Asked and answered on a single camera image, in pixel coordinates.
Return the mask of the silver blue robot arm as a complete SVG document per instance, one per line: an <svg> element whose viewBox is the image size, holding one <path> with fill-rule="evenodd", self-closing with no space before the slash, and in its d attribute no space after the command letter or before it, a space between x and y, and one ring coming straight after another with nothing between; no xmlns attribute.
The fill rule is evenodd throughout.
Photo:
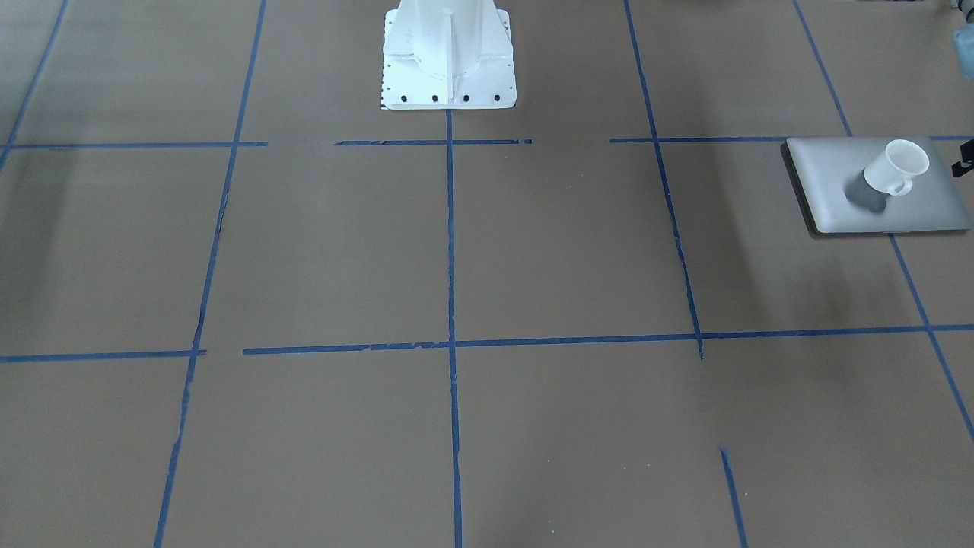
<svg viewBox="0 0 974 548"><path fill-rule="evenodd" d="M973 1L950 1L950 7L963 15L964 25L954 32L953 45L957 60L966 80L973 81ZM973 139L960 146L960 159L953 164L955 178L973 170Z"/></svg>

